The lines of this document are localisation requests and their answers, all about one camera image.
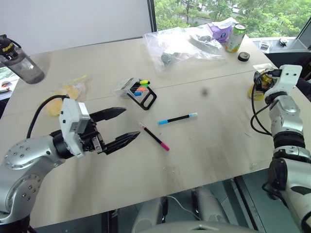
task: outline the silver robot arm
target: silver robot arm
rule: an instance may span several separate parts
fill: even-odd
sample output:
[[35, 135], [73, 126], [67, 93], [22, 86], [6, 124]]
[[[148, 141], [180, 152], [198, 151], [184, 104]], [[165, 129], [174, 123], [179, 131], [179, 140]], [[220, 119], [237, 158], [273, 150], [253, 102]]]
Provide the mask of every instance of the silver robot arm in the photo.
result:
[[84, 156], [85, 151], [110, 154], [133, 141], [139, 132], [123, 134], [105, 144], [96, 128], [96, 122], [125, 110], [110, 108], [89, 115], [83, 103], [64, 99], [61, 130], [13, 145], [0, 165], [0, 232], [27, 232], [40, 185], [54, 167], [70, 157]]
[[311, 232], [311, 155], [305, 148], [300, 109], [290, 96], [301, 66], [281, 66], [281, 76], [265, 93], [270, 104], [274, 155], [269, 184], [287, 205], [302, 232]]

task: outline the purple package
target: purple package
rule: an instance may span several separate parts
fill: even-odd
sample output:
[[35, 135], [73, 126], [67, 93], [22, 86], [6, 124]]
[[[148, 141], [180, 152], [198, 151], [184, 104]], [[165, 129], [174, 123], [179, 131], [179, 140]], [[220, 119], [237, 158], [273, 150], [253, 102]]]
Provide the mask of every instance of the purple package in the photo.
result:
[[213, 23], [208, 23], [209, 28], [213, 33], [213, 37], [218, 40], [218, 42], [223, 43], [227, 42], [232, 31], [232, 26], [229, 26], [224, 29], [220, 29], [219, 27], [215, 26]]

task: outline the pink marker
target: pink marker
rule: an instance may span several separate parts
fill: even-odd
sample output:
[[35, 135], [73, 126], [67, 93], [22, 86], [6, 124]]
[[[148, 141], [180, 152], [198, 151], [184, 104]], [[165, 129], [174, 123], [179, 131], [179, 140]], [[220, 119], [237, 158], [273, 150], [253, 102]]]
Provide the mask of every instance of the pink marker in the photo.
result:
[[155, 139], [155, 141], [158, 142], [158, 144], [161, 145], [161, 147], [163, 147], [165, 150], [169, 151], [170, 148], [168, 146], [165, 145], [164, 142], [162, 142], [160, 139], [158, 139], [152, 132], [150, 132], [150, 130], [147, 129], [147, 127], [145, 125], [143, 125], [142, 123], [138, 123], [138, 125], [144, 129], [144, 131], [146, 131], [151, 137], [153, 137]]

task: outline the green can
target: green can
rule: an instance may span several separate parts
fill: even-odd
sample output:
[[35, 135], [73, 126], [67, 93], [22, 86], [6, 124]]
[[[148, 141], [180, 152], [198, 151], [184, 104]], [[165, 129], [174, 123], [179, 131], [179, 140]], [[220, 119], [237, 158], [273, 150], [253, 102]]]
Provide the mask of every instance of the green can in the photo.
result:
[[227, 52], [237, 52], [245, 36], [246, 27], [242, 24], [236, 24], [231, 32], [228, 43], [225, 47]]

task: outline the white cable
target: white cable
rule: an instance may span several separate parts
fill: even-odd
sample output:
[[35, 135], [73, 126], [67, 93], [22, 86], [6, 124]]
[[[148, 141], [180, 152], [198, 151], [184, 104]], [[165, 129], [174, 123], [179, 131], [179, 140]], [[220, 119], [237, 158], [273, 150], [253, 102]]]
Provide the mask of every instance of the white cable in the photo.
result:
[[177, 204], [180, 206], [180, 208], [182, 208], [183, 210], [185, 210], [185, 211], [191, 213], [193, 216], [195, 216], [195, 218], [196, 218], [197, 220], [202, 221], [202, 219], [199, 218], [199, 217], [198, 217], [196, 214], [194, 214], [192, 211], [187, 210], [186, 208], [184, 208], [184, 207], [180, 204], [180, 202], [179, 202], [175, 197], [172, 197], [172, 196], [165, 196], [165, 197], [167, 197], [167, 198], [173, 198], [173, 199], [177, 202]]

